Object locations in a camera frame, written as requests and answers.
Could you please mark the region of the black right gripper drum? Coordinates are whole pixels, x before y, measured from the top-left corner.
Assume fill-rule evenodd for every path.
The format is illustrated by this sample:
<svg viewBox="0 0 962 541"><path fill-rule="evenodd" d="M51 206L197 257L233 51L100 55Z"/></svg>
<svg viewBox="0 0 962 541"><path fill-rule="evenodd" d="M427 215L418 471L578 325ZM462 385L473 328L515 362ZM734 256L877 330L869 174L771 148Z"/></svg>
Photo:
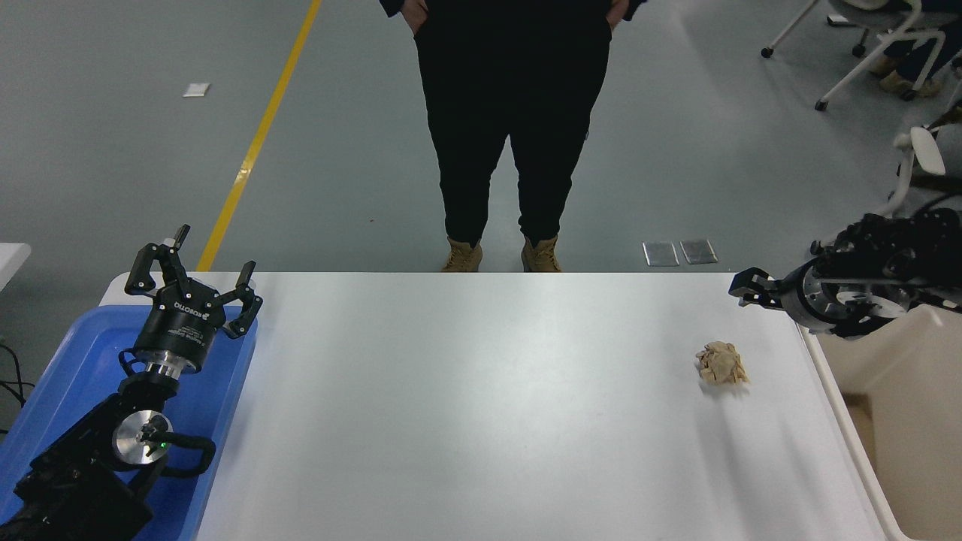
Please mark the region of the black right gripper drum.
<svg viewBox="0 0 962 541"><path fill-rule="evenodd" d="M821 330L821 321L806 300L804 278L813 261L792 270L780 281L779 301L784 311L796 322L811 331Z"/></svg>

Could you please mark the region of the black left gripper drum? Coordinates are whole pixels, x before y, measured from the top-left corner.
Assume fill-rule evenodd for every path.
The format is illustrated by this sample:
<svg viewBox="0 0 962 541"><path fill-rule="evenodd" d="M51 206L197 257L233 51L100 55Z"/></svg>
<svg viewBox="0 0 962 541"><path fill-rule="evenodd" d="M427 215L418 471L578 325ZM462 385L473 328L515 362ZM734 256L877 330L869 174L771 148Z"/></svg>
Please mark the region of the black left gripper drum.
<svg viewBox="0 0 962 541"><path fill-rule="evenodd" d="M189 278L183 292L176 282L160 288L135 340L134 356L144 365L168 365L183 373L199 373L225 323L219 291Z"/></svg>

